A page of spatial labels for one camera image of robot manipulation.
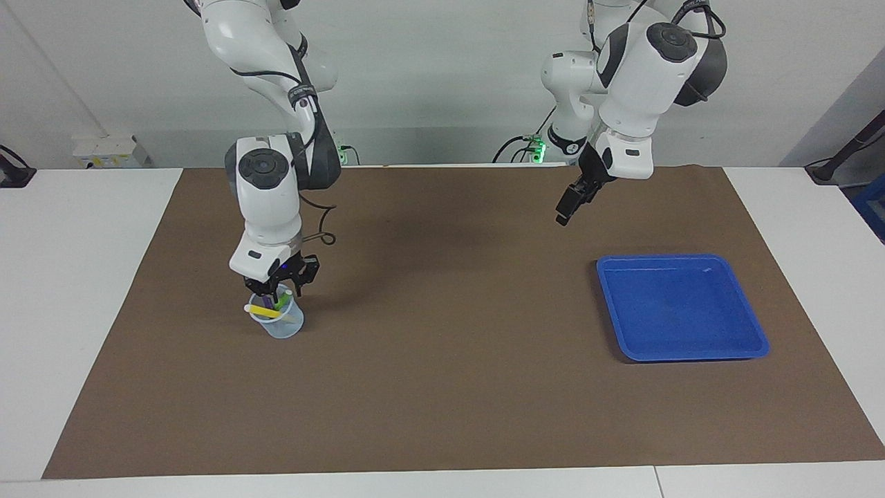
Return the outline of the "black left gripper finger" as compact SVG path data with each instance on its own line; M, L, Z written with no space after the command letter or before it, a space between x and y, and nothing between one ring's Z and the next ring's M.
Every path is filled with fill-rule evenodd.
M566 226L579 208L587 202L588 184L584 181L575 181L566 187L556 206L556 222Z

